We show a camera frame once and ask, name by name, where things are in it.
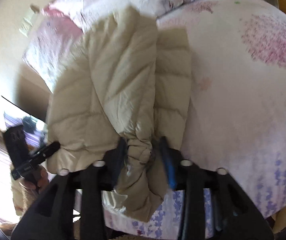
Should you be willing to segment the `wall light switch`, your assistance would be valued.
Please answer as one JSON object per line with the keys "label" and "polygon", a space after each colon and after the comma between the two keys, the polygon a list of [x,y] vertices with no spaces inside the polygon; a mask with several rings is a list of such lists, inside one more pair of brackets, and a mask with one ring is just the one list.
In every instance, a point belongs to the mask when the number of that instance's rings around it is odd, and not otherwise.
{"label": "wall light switch", "polygon": [[40,14],[40,7],[31,4],[29,6],[29,9],[27,10],[27,12],[25,13],[25,15],[23,16],[23,19],[21,21],[21,25],[19,28],[19,32],[24,35],[25,37],[27,37],[32,29],[32,27],[34,26],[38,16]]}

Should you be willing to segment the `pink floral pillow left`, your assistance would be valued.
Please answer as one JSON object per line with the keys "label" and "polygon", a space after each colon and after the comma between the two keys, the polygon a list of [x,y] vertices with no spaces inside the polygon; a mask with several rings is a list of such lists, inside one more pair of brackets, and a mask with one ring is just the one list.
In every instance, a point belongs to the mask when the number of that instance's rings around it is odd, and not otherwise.
{"label": "pink floral pillow left", "polygon": [[31,67],[52,92],[64,67],[60,61],[70,51],[71,46],[83,35],[80,29],[61,11],[45,7],[39,28],[33,34],[23,61]]}

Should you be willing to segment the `beige puffer jacket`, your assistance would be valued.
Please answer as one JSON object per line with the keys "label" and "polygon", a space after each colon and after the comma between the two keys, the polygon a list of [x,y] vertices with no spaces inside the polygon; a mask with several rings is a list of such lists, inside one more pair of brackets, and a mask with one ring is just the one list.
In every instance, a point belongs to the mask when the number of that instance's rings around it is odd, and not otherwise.
{"label": "beige puffer jacket", "polygon": [[191,94],[185,29],[160,30],[155,19],[126,7],[99,19],[62,60],[47,114],[48,140],[60,149],[50,173],[84,170],[127,142],[118,183],[103,194],[110,212],[150,220],[167,192],[156,143],[179,150]]}

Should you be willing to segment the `pink floral bed sheet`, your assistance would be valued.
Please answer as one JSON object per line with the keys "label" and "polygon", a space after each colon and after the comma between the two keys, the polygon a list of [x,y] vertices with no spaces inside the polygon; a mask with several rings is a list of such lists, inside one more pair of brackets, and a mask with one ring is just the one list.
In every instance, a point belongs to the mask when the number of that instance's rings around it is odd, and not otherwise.
{"label": "pink floral bed sheet", "polygon": [[182,153],[228,169],[274,233],[286,229],[286,14],[263,0],[203,0],[158,20],[184,27],[192,92]]}

